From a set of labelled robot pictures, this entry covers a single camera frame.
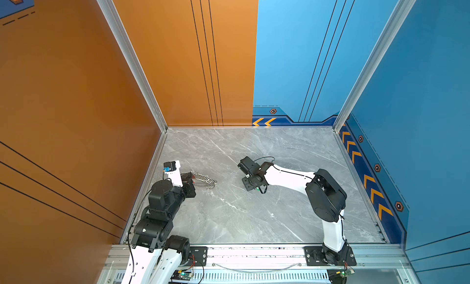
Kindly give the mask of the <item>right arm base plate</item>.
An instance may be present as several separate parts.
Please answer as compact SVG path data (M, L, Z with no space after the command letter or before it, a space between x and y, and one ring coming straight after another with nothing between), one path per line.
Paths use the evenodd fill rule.
M352 248L345 244L340 252L325 246L304 247L307 266L356 266L357 261Z

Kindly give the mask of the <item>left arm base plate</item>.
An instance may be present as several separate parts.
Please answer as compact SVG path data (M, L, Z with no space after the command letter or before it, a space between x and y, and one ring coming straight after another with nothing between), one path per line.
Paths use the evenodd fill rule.
M196 267L206 266L208 259L208 247L207 246L190 246L190 253L188 260L184 262L183 267L190 267L195 265Z

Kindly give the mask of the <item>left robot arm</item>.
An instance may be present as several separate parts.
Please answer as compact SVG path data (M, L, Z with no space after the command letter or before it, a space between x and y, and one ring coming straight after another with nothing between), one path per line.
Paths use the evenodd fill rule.
M181 204L196 196L192 173L182 174L181 179L182 187L166 178L156 182L147 194L149 205L127 243L130 253L122 283L168 284L176 269L187 263L189 239L170 235Z

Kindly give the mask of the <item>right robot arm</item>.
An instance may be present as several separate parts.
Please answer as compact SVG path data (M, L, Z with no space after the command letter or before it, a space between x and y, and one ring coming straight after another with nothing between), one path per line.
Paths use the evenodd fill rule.
M258 189L262 194L269 186L279 186L305 194L314 213L322 220L324 239L321 247L305 247L308 266L356 266L357 261L344 230L347 194L324 169L302 172L283 168L273 162L258 164L243 158L238 168L244 173L246 190Z

